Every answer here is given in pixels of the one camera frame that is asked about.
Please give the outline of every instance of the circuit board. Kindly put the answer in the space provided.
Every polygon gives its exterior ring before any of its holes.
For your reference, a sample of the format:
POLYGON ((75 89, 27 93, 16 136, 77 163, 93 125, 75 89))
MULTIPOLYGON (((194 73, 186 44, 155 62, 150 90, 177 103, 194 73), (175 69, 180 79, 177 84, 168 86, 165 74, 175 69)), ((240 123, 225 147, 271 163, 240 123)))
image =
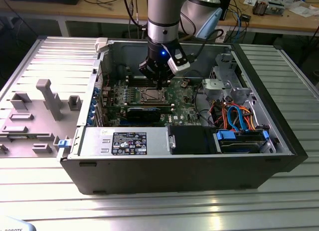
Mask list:
POLYGON ((104 100, 105 126, 151 126, 200 125, 193 103, 193 86, 188 80, 172 79, 168 87, 130 87, 125 81, 117 81, 109 87, 104 100), (153 123, 131 123, 127 121, 130 108, 157 108, 160 120, 153 123))

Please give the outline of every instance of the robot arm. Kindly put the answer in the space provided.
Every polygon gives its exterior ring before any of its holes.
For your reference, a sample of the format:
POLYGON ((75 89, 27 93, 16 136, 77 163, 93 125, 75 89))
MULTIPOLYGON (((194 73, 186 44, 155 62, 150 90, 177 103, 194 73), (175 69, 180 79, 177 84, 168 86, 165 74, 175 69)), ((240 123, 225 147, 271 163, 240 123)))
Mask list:
POLYGON ((139 70, 158 89, 176 73, 190 67, 178 43, 180 10, 186 0, 149 0, 148 55, 139 70))

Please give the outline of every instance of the blue clip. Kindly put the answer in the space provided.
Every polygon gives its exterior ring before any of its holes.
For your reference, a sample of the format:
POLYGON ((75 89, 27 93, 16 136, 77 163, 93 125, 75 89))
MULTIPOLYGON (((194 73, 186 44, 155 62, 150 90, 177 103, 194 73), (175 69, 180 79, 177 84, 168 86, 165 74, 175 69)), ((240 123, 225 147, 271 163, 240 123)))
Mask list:
POLYGON ((95 111, 95 107, 94 107, 94 105, 90 105, 90 111, 95 111))
POLYGON ((59 148, 68 148, 70 147, 71 144, 71 140, 59 140, 58 142, 58 147, 59 148))
POLYGON ((88 124, 88 125, 93 125, 93 120, 87 119, 87 120, 86 120, 86 124, 88 124))
POLYGON ((94 87, 94 89, 93 89, 93 94, 94 94, 94 95, 100 94, 100 89, 97 88, 97 87, 94 87))
POLYGON ((92 111, 89 111, 88 116, 89 116, 90 118, 92 118, 92 117, 94 116, 93 112, 92 112, 92 111))
POLYGON ((236 140, 235 133, 229 130, 221 130, 217 132, 217 139, 228 139, 228 140, 236 140))
POLYGON ((266 140, 269 140, 269 134, 266 130, 263 131, 263 135, 264 135, 266 140))

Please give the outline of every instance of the motherboard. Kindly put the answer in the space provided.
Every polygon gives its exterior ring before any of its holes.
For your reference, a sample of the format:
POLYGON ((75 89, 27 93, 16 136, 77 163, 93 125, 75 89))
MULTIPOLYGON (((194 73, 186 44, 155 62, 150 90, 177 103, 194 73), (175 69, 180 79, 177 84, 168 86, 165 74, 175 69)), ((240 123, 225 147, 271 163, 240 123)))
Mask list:
POLYGON ((172 79, 161 90, 145 79, 111 81, 102 92, 104 126, 200 125, 196 86, 184 78, 172 79))

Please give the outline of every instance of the power supply label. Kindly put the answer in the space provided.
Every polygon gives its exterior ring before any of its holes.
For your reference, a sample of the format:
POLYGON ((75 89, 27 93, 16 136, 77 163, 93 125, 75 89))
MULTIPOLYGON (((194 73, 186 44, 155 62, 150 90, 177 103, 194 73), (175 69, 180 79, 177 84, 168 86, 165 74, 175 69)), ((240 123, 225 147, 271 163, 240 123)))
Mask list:
POLYGON ((113 133, 112 155, 146 155, 146 132, 113 133))

